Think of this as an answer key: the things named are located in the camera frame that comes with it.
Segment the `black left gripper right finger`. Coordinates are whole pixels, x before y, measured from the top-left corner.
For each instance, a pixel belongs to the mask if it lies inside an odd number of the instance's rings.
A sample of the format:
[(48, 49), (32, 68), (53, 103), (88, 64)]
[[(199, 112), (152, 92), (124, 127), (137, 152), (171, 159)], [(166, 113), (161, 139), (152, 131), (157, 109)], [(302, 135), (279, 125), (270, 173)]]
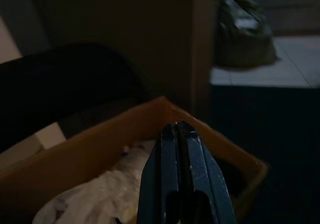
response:
[(194, 127), (177, 123), (181, 223), (235, 223), (222, 171)]

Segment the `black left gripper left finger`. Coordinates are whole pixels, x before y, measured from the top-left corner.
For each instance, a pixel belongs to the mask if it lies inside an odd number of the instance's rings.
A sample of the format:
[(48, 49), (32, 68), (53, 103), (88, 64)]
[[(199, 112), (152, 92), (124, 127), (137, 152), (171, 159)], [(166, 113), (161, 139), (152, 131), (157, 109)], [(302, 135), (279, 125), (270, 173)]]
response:
[(174, 127), (166, 125), (143, 168), (137, 223), (178, 223), (180, 194)]

